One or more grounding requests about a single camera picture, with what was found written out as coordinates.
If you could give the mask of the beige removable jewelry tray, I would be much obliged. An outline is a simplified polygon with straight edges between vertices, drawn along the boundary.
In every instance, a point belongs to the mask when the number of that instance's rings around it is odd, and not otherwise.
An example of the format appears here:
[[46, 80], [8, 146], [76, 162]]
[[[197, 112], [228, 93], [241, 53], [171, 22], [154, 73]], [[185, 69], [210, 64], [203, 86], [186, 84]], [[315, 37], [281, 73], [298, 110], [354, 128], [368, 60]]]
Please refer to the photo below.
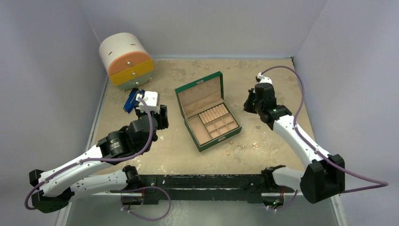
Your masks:
[[224, 103], [199, 113], [199, 118], [212, 139], [239, 128], [238, 122]]

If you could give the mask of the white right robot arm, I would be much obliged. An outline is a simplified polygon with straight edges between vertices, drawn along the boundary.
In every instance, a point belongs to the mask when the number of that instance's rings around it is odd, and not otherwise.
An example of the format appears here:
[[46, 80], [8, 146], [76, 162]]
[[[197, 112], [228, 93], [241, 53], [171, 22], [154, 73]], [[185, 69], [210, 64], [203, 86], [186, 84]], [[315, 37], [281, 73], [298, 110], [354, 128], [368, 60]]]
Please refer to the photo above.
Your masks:
[[249, 89], [243, 106], [245, 112], [259, 115], [263, 123], [283, 138], [305, 167], [303, 172], [286, 166], [268, 168], [268, 176], [264, 179], [267, 190], [275, 192], [282, 186], [290, 187], [301, 192], [312, 204], [345, 190], [345, 174], [334, 167], [344, 168], [344, 159], [321, 148], [294, 123], [295, 118], [289, 109], [277, 104], [271, 84], [259, 83]]

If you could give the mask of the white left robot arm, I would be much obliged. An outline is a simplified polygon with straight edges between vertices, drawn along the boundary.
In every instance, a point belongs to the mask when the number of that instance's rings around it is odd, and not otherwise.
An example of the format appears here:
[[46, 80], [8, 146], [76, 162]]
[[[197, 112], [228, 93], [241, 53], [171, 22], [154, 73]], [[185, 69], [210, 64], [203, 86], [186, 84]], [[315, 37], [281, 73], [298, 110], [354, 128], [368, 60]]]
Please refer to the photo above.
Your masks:
[[157, 130], [168, 128], [166, 105], [152, 107], [144, 104], [143, 108], [144, 111], [136, 111], [137, 120], [109, 133], [75, 159], [52, 170], [35, 169], [29, 172], [33, 188], [24, 200], [24, 207], [51, 213], [82, 196], [106, 190], [136, 192], [140, 188], [140, 179], [135, 167], [102, 176], [94, 173], [149, 151], [158, 139]]

